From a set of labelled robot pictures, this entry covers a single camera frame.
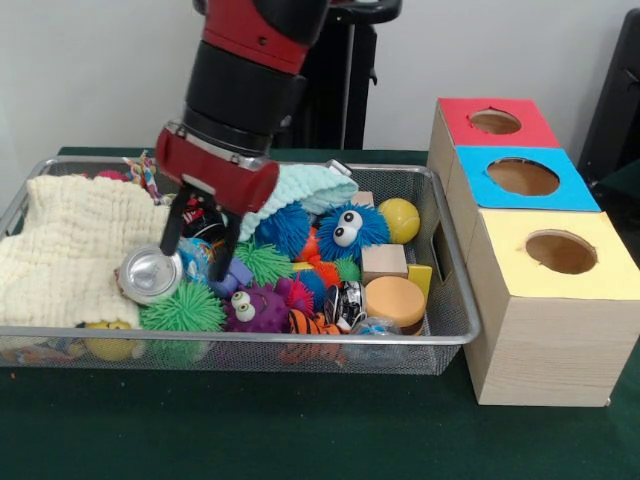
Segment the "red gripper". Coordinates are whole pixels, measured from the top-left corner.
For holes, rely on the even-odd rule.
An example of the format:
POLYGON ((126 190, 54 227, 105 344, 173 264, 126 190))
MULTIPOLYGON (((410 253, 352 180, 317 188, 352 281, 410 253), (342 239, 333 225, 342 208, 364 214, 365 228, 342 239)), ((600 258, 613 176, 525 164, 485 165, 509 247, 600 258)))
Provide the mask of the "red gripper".
MULTIPOLYGON (((277 185, 279 164, 266 157, 246 157, 210 144, 178 122, 166 123, 156 142, 155 158, 173 180, 212 195, 225 210, 224 243, 209 267, 208 280, 226 277, 239 241, 243 216, 258 212, 277 185)), ((183 227, 183 213, 196 190, 179 190, 172 201, 160 241, 165 256, 173 256, 183 227)))

